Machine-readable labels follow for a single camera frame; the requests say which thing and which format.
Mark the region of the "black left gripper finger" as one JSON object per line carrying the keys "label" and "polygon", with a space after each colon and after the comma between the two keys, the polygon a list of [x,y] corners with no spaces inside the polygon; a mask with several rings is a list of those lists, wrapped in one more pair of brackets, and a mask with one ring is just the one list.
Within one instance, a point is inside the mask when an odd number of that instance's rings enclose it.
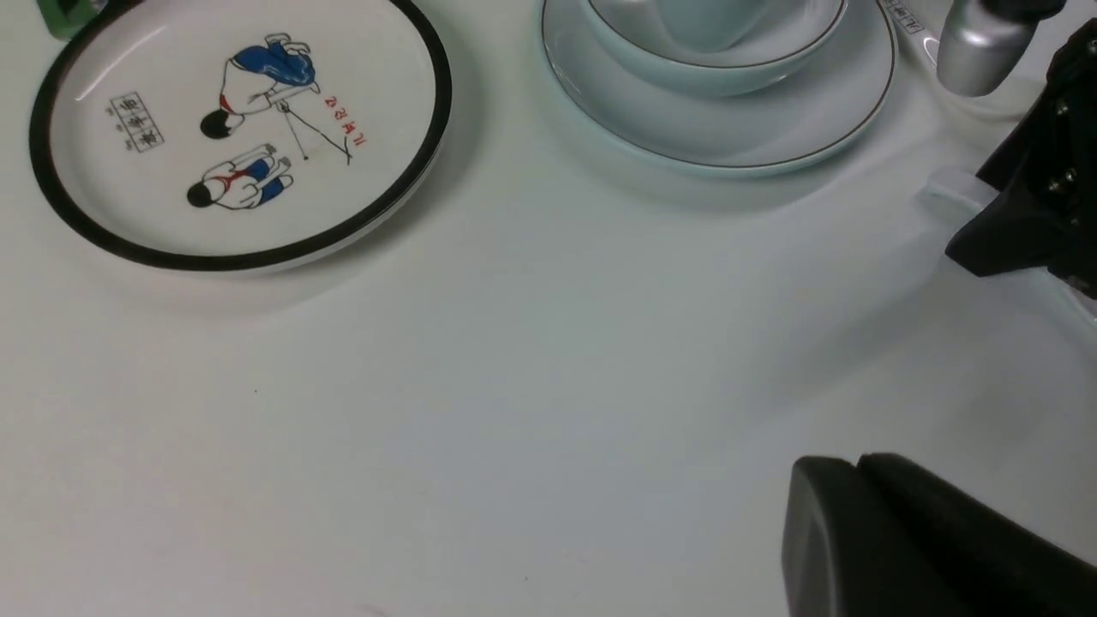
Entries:
{"label": "black left gripper finger", "polygon": [[1096,569],[896,453],[792,465],[791,616],[1093,616]]}

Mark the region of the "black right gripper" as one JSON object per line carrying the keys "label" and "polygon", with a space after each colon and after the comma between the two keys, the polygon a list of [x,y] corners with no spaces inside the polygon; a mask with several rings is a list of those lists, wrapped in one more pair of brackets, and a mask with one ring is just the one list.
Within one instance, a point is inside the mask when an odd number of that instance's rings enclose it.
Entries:
{"label": "black right gripper", "polygon": [[1045,90],[992,161],[1008,181],[945,256],[981,278],[1045,269],[1094,298],[1094,19],[1055,52]]}

